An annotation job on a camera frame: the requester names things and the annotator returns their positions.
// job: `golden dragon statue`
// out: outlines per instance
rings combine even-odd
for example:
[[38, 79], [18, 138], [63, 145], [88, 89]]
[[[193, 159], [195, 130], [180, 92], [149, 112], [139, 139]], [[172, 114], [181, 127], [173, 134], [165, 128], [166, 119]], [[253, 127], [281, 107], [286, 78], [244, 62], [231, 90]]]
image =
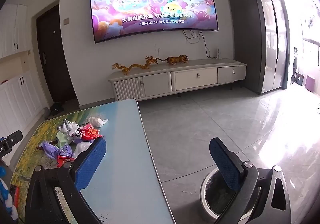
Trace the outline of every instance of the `golden dragon statue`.
[[157, 58], [153, 58], [152, 56], [146, 56], [146, 64], [145, 65], [139, 65], [139, 64], [132, 64], [129, 67], [125, 67], [124, 65], [118, 64], [118, 63], [114, 63], [112, 65], [112, 70], [113, 69], [122, 69], [122, 71], [124, 72], [124, 74], [127, 74], [133, 67], [139, 67], [141, 69], [149, 69], [149, 65], [151, 65], [152, 63], [158, 64], [157, 62]]
[[167, 59], [164, 59], [164, 60], [162, 60], [160, 58], [156, 58], [156, 59], [163, 61], [163, 62], [167, 61], [171, 65], [176, 65], [179, 62], [188, 63], [188, 61], [189, 61], [189, 58], [186, 55], [180, 55], [178, 57], [169, 56]]

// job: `dark brown door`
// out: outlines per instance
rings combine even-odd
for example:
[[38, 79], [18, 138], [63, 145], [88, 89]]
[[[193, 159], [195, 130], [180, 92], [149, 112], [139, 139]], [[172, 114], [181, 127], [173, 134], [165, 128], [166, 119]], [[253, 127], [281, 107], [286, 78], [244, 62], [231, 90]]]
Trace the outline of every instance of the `dark brown door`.
[[45, 80], [53, 101], [75, 99], [62, 47], [59, 5], [37, 18], [37, 38]]

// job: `wall-mounted television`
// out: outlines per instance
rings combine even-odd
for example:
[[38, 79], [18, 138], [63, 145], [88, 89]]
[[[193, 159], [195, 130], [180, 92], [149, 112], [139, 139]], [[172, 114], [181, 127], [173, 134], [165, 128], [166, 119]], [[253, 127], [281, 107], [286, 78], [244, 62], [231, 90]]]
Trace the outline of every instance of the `wall-mounted television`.
[[95, 43], [164, 30], [218, 31], [214, 0], [91, 0]]

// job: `gray refrigerator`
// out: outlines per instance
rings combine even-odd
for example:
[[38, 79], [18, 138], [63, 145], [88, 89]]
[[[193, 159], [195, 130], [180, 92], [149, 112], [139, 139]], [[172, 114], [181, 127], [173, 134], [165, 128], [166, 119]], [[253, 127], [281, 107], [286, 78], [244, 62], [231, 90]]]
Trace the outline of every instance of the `gray refrigerator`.
[[261, 94], [282, 86], [287, 36], [280, 0], [229, 0], [235, 60], [247, 64], [244, 86]]

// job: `metal screw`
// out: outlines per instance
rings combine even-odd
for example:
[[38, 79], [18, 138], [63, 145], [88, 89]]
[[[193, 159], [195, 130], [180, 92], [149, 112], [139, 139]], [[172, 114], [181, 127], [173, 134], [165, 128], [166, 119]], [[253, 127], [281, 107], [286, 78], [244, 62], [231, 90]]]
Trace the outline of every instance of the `metal screw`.
[[251, 167], [253, 166], [253, 164], [252, 164], [250, 161], [245, 161], [245, 162], [244, 162], [244, 166], [245, 166], [246, 168], [251, 168]]
[[36, 166], [35, 171], [40, 171], [42, 169], [42, 166]]
[[280, 166], [274, 166], [274, 169], [275, 169], [276, 171], [281, 171], [281, 167], [280, 167]]
[[65, 162], [65, 163], [63, 164], [63, 167], [64, 167], [64, 168], [70, 168], [71, 166], [72, 166], [72, 163], [71, 163], [70, 161]]

